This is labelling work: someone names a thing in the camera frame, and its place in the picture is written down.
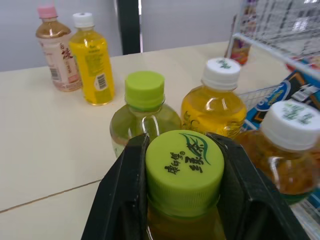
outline pink bottle cap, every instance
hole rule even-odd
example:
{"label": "pink bottle cap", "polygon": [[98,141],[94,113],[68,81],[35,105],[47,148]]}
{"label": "pink bottle cap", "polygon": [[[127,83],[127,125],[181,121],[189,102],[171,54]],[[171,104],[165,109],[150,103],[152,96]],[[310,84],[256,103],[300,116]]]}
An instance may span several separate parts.
{"label": "pink bottle cap", "polygon": [[39,6],[37,8],[37,11],[41,19],[55,18],[58,16],[56,8],[53,4],[46,5],[46,6]]}

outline yellow drink bottle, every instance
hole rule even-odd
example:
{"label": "yellow drink bottle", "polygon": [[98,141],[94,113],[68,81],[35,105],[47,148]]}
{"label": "yellow drink bottle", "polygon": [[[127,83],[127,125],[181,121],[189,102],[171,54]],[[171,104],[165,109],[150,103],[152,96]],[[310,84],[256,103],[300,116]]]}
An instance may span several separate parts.
{"label": "yellow drink bottle", "polygon": [[247,114],[245,104],[233,93],[240,68],[239,63],[227,58],[207,62],[203,85],[192,89],[182,101],[183,129],[232,139],[240,132]]}
{"label": "yellow drink bottle", "polygon": [[91,13],[76,13],[73,20],[78,31],[69,46],[81,76],[84,98],[94,106],[105,105],[115,95],[107,41],[94,31]]}

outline table seam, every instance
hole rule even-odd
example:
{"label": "table seam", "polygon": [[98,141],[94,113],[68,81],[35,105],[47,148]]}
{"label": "table seam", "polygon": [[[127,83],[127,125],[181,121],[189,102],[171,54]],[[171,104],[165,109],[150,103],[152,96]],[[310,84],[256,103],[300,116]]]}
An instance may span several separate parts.
{"label": "table seam", "polygon": [[25,202],[25,203],[21,203],[21,204],[18,204],[18,205],[15,205],[15,206],[6,208],[6,209],[4,209],[4,210],[0,210],[0,214],[6,213],[6,212],[8,212],[8,211],[11,211],[11,210],[14,210],[14,209],[17,209],[17,208],[26,206],[26,205],[30,205],[30,204],[36,203],[36,202],[39,202],[39,201],[42,201],[42,200],[45,200],[45,199],[48,199],[48,198],[51,198],[51,197],[60,195],[60,194],[64,194],[64,193],[70,192],[70,191],[72,191],[72,190],[80,189],[80,188],[86,187],[86,186],[88,186],[88,185],[98,183],[98,182],[100,182],[101,180],[102,180],[102,178],[101,178],[101,179],[98,179],[98,180],[95,180],[95,181],[88,182],[88,183],[86,183],[86,184],[82,184],[82,185],[80,185],[80,186],[76,186],[76,187],[73,187],[73,188],[69,188],[69,189],[67,189],[67,190],[59,191],[59,192],[50,194],[50,195],[48,195],[48,196],[40,197],[40,198],[37,198],[37,199],[32,200],[32,201],[27,201],[27,202]]}

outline yellow liquid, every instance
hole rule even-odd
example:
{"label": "yellow liquid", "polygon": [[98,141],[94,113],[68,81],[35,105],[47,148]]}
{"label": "yellow liquid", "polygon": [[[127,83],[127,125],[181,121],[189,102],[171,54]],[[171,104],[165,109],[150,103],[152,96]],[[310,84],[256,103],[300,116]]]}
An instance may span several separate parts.
{"label": "yellow liquid", "polygon": [[69,46],[76,57],[85,100],[94,106],[110,102],[115,87],[106,39],[93,29],[79,29]]}
{"label": "yellow liquid", "polygon": [[232,91],[216,91],[207,86],[191,90],[181,106],[183,129],[232,139],[240,132],[246,115],[245,104]]}
{"label": "yellow liquid", "polygon": [[148,208],[149,236],[153,240],[225,240],[223,226],[216,207],[194,218],[165,215],[151,204]]}

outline white bottle cap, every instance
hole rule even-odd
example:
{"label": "white bottle cap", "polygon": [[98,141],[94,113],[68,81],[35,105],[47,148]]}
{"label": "white bottle cap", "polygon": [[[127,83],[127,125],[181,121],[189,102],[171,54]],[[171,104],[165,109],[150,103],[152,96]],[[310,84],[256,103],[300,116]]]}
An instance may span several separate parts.
{"label": "white bottle cap", "polygon": [[79,12],[72,15],[76,28],[89,28],[94,26],[94,18],[90,12]]}
{"label": "white bottle cap", "polygon": [[238,86],[241,66],[229,58],[210,59],[205,66],[202,83],[217,90],[233,90]]}
{"label": "white bottle cap", "polygon": [[288,100],[274,103],[260,125],[275,145],[294,151],[312,148],[320,136],[320,113],[306,104]]}

